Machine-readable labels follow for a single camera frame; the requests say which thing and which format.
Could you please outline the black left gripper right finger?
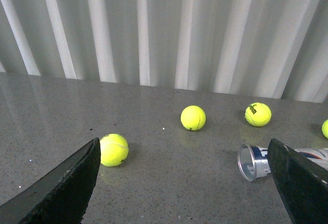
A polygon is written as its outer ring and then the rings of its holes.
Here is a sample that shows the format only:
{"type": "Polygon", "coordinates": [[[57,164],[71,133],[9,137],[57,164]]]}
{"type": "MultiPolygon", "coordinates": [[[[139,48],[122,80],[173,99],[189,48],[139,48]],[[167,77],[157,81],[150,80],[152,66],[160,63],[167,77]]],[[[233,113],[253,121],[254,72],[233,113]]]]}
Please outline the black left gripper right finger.
{"type": "Polygon", "coordinates": [[[292,223],[327,223],[327,170],[275,138],[268,162],[292,223]]]}

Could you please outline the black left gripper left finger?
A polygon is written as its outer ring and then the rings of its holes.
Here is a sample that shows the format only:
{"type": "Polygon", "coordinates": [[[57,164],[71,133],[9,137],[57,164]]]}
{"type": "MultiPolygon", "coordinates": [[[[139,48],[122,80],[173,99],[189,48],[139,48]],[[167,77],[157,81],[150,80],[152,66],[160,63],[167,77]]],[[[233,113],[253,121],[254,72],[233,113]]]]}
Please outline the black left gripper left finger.
{"type": "Polygon", "coordinates": [[[95,138],[1,205],[1,223],[81,223],[99,165],[100,142],[95,138]]]}

